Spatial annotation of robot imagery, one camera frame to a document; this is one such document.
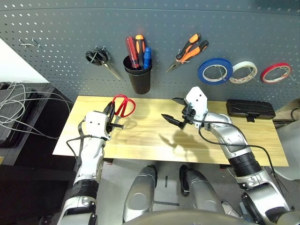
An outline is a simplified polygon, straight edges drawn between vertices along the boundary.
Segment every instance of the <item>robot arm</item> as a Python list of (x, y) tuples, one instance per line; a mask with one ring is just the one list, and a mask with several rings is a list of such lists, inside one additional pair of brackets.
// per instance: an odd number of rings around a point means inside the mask
[(220, 143), (225, 144), (221, 145), (221, 149), (235, 171), (239, 187), (245, 190), (242, 201), (252, 218), (260, 224), (274, 224), (288, 212), (286, 201), (267, 171), (256, 161), (242, 132), (231, 125), (231, 119), (223, 114), (208, 112), (207, 98), (199, 87), (193, 87), (182, 104), (185, 105), (183, 122), (169, 115), (163, 114), (163, 117), (181, 129), (188, 123), (199, 130), (211, 131)]
[(95, 225), (96, 197), (101, 179), (104, 147), (111, 139), (108, 134), (112, 126), (114, 105), (109, 104), (105, 112), (92, 111), (85, 117), (83, 149), (79, 156), (81, 165), (71, 190), (71, 197), (65, 202), (58, 225)]

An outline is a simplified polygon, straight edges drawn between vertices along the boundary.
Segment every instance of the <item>wooden table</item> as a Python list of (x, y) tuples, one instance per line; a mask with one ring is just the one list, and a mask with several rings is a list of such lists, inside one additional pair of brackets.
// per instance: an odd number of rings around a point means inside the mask
[[(78, 96), (72, 112), (56, 144), (54, 155), (73, 155), (66, 141), (78, 137), (77, 126), (89, 111), (103, 111), (112, 97)], [(119, 121), (124, 129), (115, 128), (111, 141), (106, 142), (105, 158), (147, 159), (228, 164), (220, 146), (201, 139), (194, 125), (187, 124), (184, 130), (168, 123), (161, 113), (181, 119), (182, 105), (169, 99), (133, 98), (136, 110), (129, 117)], [(208, 102), (208, 109), (214, 113), (226, 113), (226, 102)], [(246, 122), (246, 118), (232, 117), (232, 121), (245, 134), (249, 144), (267, 149), (274, 166), (288, 166), (284, 151), (272, 120)], [(215, 136), (203, 130), (209, 140)], [(79, 141), (70, 143), (78, 154)], [(261, 165), (269, 165), (261, 149), (252, 148)]]

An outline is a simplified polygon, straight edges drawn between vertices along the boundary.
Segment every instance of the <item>blue screwdriver handle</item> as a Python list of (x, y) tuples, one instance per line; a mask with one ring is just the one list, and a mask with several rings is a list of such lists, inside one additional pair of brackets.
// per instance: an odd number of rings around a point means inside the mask
[(147, 69), (151, 64), (151, 48), (146, 47), (144, 54), (144, 68)]

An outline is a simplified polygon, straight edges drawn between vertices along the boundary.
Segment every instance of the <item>black scissors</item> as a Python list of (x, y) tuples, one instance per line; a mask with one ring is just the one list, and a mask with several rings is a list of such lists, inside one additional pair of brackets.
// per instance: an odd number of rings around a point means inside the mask
[(118, 73), (111, 66), (107, 64), (110, 57), (108, 56), (108, 53), (105, 51), (105, 48), (103, 49), (95, 48), (93, 52), (87, 51), (85, 53), (85, 58), (91, 64), (94, 64), (96, 66), (101, 66), (101, 65), (105, 66), (119, 81), (121, 80)]

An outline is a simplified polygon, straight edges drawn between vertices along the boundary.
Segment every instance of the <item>black desk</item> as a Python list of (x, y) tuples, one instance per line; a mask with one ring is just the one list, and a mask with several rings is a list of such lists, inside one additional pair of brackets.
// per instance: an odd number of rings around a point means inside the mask
[[(25, 86), (62, 95), (48, 83)], [(68, 114), (63, 101), (39, 100), (27, 123), (48, 136), (59, 136)], [(13, 146), (0, 148), (0, 156), (4, 157), (0, 166), (0, 224), (60, 211), (68, 183), (75, 178), (75, 158), (52, 155), (56, 142), (39, 135), (23, 134)]]

